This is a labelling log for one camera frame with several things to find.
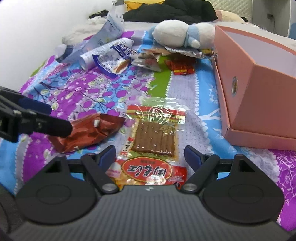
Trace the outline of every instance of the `plastic wrapper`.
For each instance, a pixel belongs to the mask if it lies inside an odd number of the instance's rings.
[[[110,43],[104,44],[100,47],[97,47],[91,51],[88,51],[87,53],[80,55],[80,58],[79,58],[79,63],[81,65],[81,67],[83,68],[83,70],[87,71],[87,70],[90,70],[96,66],[96,64],[94,62],[93,54],[94,55],[106,54],[106,53],[108,53],[108,51],[110,50],[110,48],[113,45],[118,44],[118,43],[124,44],[125,46],[127,46],[129,48],[131,48],[133,46],[133,40],[128,39],[128,38],[121,38],[121,39],[111,41]]]
[[[147,98],[130,105],[131,131],[124,148],[107,174],[120,189],[124,185],[176,185],[187,179],[179,163],[176,133],[182,131],[188,108],[180,100]]]
[[[172,54],[169,60],[165,60],[165,64],[173,71],[174,75],[194,74],[195,63],[196,58],[181,54]]]
[[[60,153],[67,153],[97,144],[117,132],[126,119],[108,114],[92,114],[72,121],[72,133],[67,138],[49,136]]]
[[[105,75],[116,78],[131,65],[131,55],[134,54],[138,52],[119,43],[112,46],[106,54],[93,55],[93,58],[95,64]]]
[[[188,57],[199,58],[199,59],[214,58],[217,55],[216,49],[198,50],[191,47],[169,48],[167,46],[155,45],[150,49],[143,49],[143,50],[149,53],[163,54],[163,55],[178,53]]]
[[[131,64],[141,68],[150,69],[155,72],[161,72],[161,68],[159,67],[157,59],[153,53],[140,53],[136,55],[136,58]]]
[[[67,45],[64,54],[59,57],[59,62],[72,63],[79,60],[80,55],[118,39],[123,34],[124,29],[123,16],[117,13],[115,8],[112,8],[103,27],[90,40],[84,40],[77,45]]]

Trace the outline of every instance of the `clear plastic bag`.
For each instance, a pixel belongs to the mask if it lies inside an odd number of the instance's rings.
[[[59,58],[62,63],[73,63],[79,60],[80,55],[97,48],[110,41],[118,39],[124,32],[125,24],[123,16],[116,12],[113,7],[107,15],[107,20],[103,27],[91,37],[77,45],[68,45],[65,53]]]
[[[159,67],[157,59],[153,53],[140,53],[131,64],[155,72],[161,72],[161,68]]]
[[[107,174],[124,185],[170,185],[186,181],[187,168],[178,162],[176,133],[182,131],[188,108],[178,99],[146,98],[130,105],[126,144]]]
[[[203,59],[203,58],[214,58],[217,55],[217,51],[216,49],[202,49],[202,50],[198,50],[195,48],[191,48],[191,47],[181,47],[181,48],[169,48],[167,46],[161,46],[161,45],[154,45],[152,48],[150,49],[143,49],[146,52],[149,53],[155,53],[155,54],[163,54],[163,55],[169,55],[169,54],[174,54],[174,53],[178,53],[178,54],[182,54],[188,57],[194,57],[194,58],[199,58],[199,59]]]

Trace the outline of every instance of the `white wall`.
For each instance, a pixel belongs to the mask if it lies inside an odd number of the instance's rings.
[[[112,0],[0,1],[0,85],[19,90],[64,33]]]
[[[267,13],[272,14],[272,0],[254,0],[253,1],[253,19],[252,23],[272,32],[274,23],[272,20],[267,19]]]
[[[274,33],[287,37],[290,21],[290,0],[273,0],[272,14],[275,18]]]

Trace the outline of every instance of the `spicy gluten strip package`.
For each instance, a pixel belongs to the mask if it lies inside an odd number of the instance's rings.
[[[120,189],[124,185],[176,185],[187,179],[187,168],[179,163],[177,131],[182,131],[185,111],[180,100],[147,98],[130,105],[132,122],[127,142],[107,175]]]

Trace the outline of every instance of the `wall outlet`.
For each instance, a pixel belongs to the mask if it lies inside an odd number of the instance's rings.
[[[274,16],[272,14],[270,14],[270,13],[267,13],[267,19],[273,20]]]

